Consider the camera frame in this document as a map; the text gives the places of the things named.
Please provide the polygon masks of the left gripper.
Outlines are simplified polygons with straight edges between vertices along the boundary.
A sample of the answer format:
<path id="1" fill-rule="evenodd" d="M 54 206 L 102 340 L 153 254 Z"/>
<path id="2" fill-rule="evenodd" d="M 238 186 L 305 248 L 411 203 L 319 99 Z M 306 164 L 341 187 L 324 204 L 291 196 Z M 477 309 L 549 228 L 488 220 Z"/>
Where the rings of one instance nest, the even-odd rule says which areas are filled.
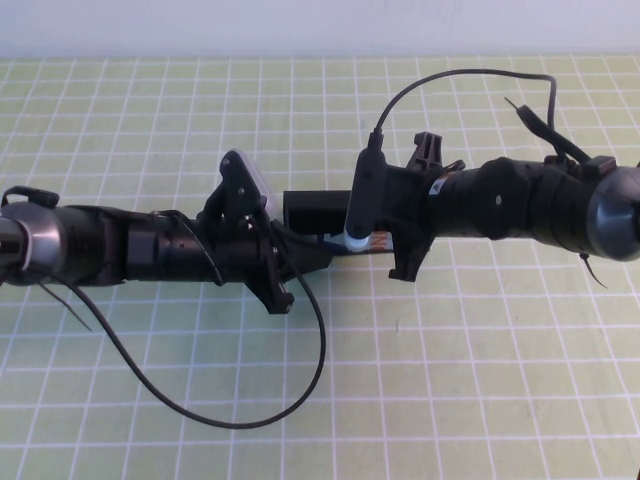
<path id="1" fill-rule="evenodd" d="M 232 221 L 225 214 L 199 213 L 197 226 L 213 248 L 214 262 L 224 283 L 243 283 L 269 314 L 289 312 L 294 296 L 283 285 L 286 263 L 264 214 L 243 215 Z M 334 254 L 316 240 L 295 233 L 282 223 L 273 223 L 272 228 L 301 274 L 330 266 Z"/>

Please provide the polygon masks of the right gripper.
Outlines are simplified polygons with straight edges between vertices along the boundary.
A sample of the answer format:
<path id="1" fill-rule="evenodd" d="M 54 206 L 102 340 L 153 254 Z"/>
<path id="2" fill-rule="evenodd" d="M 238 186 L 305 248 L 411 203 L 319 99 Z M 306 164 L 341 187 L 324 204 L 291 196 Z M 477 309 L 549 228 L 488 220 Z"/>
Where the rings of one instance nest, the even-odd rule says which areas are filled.
<path id="1" fill-rule="evenodd" d="M 413 282 L 435 240 L 433 230 L 422 218 L 426 196 L 437 180 L 463 170 L 456 160 L 445 166 L 441 156 L 442 137 L 429 132 L 414 136 L 415 150 L 404 167 L 389 165 L 386 170 L 386 230 L 393 242 L 393 280 Z"/>

